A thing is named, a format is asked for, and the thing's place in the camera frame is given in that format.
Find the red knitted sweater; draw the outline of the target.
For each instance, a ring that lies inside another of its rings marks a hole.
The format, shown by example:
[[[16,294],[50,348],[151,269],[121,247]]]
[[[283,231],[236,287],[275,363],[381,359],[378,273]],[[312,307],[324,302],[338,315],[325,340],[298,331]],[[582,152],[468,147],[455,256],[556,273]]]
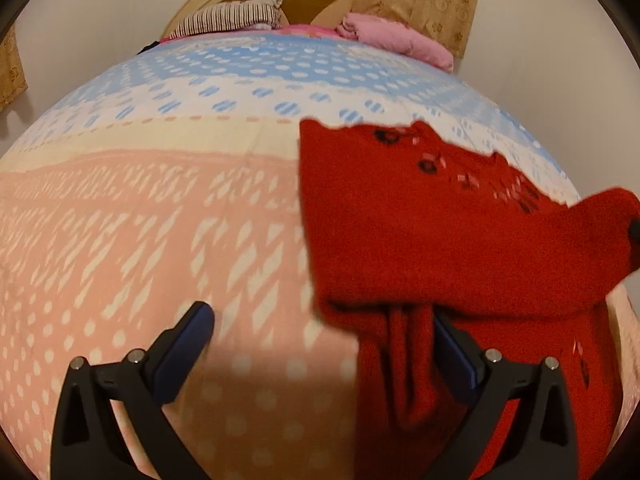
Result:
[[[578,477],[605,462],[623,406],[605,298],[639,266],[639,201],[623,188],[567,206],[498,154],[405,127],[299,125],[314,300],[357,336],[354,475],[426,479],[469,407],[434,358],[434,317],[480,348],[563,372]],[[469,479],[495,465],[508,403]]]

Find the pink pillow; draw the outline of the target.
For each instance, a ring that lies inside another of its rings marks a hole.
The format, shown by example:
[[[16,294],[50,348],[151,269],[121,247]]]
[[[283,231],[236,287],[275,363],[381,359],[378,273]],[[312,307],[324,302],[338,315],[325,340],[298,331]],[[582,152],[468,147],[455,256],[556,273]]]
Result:
[[[375,15],[349,12],[335,30],[343,38],[405,55],[446,73],[454,71],[454,55],[439,42],[408,25]]]

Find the striped grey pillow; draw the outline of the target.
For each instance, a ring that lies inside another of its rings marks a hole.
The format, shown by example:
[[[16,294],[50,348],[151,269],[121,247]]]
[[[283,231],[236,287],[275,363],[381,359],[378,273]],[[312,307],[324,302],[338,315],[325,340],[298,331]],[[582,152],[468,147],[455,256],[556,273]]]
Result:
[[[244,0],[215,3],[183,18],[168,39],[235,32],[255,25],[276,28],[280,25],[283,0]]]

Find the polka dot bed cover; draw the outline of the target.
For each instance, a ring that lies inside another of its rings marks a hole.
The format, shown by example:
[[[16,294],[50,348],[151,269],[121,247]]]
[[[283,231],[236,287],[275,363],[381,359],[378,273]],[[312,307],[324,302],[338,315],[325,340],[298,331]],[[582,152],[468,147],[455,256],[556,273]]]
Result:
[[[33,476],[52,478],[70,361],[149,349],[203,301],[212,339],[163,412],[206,479],[358,479],[359,344],[314,300],[306,119],[425,122],[459,148],[502,155],[557,203],[589,197],[460,79],[311,28],[166,41],[113,66],[1,161],[1,431]],[[624,281],[605,298],[623,381],[608,454],[639,397]]]

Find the beige side curtain left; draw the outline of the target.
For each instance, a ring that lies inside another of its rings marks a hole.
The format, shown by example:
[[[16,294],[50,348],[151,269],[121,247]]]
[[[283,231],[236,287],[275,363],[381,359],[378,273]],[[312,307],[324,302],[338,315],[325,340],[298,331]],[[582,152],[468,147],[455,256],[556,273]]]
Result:
[[[0,47],[0,110],[5,110],[28,88],[12,26]]]

